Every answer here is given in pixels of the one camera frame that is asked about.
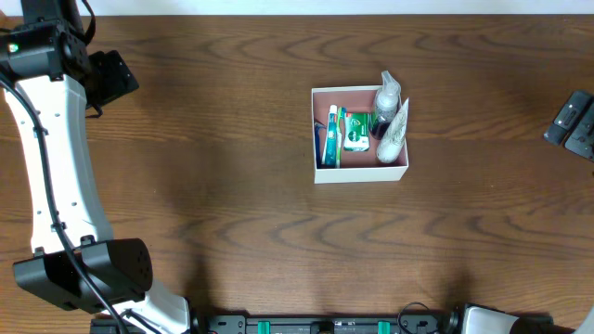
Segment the white lotion tube leaf print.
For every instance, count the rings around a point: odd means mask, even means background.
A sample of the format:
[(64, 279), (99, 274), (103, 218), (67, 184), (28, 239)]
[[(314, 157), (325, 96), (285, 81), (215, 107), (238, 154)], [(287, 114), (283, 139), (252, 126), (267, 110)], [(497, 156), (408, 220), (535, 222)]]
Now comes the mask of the white lotion tube leaf print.
[(407, 98), (376, 149), (376, 156), (381, 163), (392, 163), (398, 158), (406, 141), (408, 111), (409, 99)]

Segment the clear foam soap pump bottle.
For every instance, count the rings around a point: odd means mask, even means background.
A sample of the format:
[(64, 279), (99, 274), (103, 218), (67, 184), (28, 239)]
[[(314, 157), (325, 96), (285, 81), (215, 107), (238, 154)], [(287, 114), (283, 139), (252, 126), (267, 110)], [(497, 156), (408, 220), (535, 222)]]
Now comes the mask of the clear foam soap pump bottle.
[(381, 73), (382, 87), (375, 95), (370, 134), (381, 140), (401, 106), (401, 85), (388, 71)]

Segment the blue razor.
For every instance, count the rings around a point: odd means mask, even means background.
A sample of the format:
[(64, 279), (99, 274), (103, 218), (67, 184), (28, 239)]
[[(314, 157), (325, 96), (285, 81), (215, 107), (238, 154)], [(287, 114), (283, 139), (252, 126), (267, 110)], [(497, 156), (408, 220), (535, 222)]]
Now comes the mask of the blue razor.
[(326, 126), (319, 121), (314, 121), (314, 138), (315, 138), (315, 154), (316, 154), (316, 167), (320, 168), (322, 165), (321, 162), (321, 153), (320, 153), (320, 135), (319, 131), (321, 129), (325, 129)]

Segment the green soap bar package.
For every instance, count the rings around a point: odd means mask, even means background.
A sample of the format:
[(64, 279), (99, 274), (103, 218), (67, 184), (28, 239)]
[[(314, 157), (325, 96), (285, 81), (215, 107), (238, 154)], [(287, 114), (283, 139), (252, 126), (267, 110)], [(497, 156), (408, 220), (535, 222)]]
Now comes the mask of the green soap bar package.
[(368, 151), (369, 144), (369, 114), (362, 112), (347, 112), (344, 116), (344, 143), (346, 151)]

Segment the green white toothbrush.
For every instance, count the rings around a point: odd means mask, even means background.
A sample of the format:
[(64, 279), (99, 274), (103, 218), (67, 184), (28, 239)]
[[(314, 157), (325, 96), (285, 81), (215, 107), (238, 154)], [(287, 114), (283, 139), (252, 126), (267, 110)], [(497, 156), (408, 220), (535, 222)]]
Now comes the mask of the green white toothbrush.
[(336, 162), (335, 162), (336, 169), (339, 169), (341, 167), (341, 161), (342, 161), (342, 143), (343, 143), (342, 123), (343, 123), (343, 118), (344, 118), (344, 108), (338, 107), (337, 121), (336, 121), (336, 134), (337, 134), (337, 148), (336, 148)]

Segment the teal toothpaste tube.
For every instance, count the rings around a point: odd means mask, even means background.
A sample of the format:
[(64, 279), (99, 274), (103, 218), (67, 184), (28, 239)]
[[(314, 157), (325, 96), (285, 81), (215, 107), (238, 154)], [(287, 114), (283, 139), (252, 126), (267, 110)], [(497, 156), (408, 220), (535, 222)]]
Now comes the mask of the teal toothpaste tube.
[(337, 156), (337, 120), (338, 120), (338, 107), (331, 105), (329, 107), (329, 118), (327, 124), (327, 133), (325, 141), (325, 152), (322, 163), (329, 167), (334, 168), (336, 166)]

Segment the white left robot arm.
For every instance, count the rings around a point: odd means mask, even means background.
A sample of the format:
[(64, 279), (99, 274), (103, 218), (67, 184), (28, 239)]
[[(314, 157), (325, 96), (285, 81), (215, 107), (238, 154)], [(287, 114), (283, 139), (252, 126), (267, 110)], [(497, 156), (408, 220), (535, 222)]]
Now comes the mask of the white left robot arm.
[(90, 161), (85, 122), (138, 83), (116, 51), (89, 53), (80, 4), (22, 0), (1, 38), (1, 85), (18, 125), (32, 196), (32, 258), (18, 286), (65, 311), (110, 317), (110, 331), (189, 333), (185, 298), (153, 276), (146, 244), (116, 238)]

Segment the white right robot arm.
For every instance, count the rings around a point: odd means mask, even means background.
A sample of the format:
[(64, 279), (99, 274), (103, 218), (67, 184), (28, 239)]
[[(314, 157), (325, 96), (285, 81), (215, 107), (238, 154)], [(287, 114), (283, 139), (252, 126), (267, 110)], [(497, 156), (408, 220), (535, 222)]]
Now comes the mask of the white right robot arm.
[[(544, 133), (551, 144), (593, 160), (593, 95), (575, 91)], [(577, 328), (564, 328), (531, 316), (511, 315), (499, 310), (466, 304), (454, 311), (443, 325), (444, 333), (458, 334), (593, 334), (593, 314)]]

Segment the white box pink interior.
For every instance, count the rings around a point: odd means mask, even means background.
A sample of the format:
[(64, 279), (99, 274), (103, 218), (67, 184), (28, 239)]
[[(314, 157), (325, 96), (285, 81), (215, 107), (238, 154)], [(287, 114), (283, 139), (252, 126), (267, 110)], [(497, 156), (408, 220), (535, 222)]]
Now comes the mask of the white box pink interior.
[[(321, 87), (311, 90), (312, 149), (314, 158), (314, 183), (357, 183), (357, 182), (391, 182), (399, 181), (409, 166), (407, 141), (396, 159), (391, 164), (383, 164), (377, 159), (376, 148), (379, 141), (370, 138), (368, 151), (353, 152), (342, 150), (342, 161), (339, 169), (316, 167), (314, 121), (325, 126), (328, 124), (329, 107), (344, 107), (348, 112), (372, 112), (376, 91), (380, 85)], [(326, 129), (319, 131), (320, 153), (323, 157)]]

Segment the black mounting rail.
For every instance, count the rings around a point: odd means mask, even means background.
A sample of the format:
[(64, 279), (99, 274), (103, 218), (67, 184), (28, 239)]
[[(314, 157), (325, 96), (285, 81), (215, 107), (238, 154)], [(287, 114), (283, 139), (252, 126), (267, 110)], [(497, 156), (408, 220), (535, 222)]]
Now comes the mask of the black mounting rail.
[(381, 334), (460, 333), (458, 321), (440, 315), (403, 315), (401, 318), (246, 317), (219, 315), (194, 319), (191, 333), (214, 334)]

